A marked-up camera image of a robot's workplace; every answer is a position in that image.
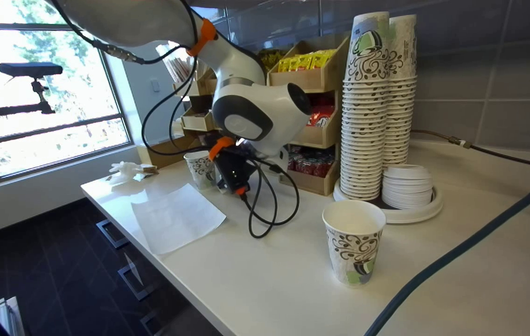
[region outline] floor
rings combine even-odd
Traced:
[[[81,199],[0,231],[0,298],[18,296],[29,336],[219,334],[131,244],[117,250],[102,220]],[[143,300],[118,272],[126,253],[159,285]]]

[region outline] tile backsplash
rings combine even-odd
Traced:
[[[417,13],[415,126],[530,149],[530,0],[191,0],[249,50],[344,35],[367,11]]]

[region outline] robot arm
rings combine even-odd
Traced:
[[[184,0],[51,0],[94,35],[120,46],[176,41],[217,74],[214,115],[221,128],[277,154],[307,125],[309,97],[296,84],[266,85],[260,61],[221,35]]]

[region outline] white paper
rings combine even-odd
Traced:
[[[174,252],[219,227],[227,214],[193,184],[159,199],[133,203],[154,253]]]

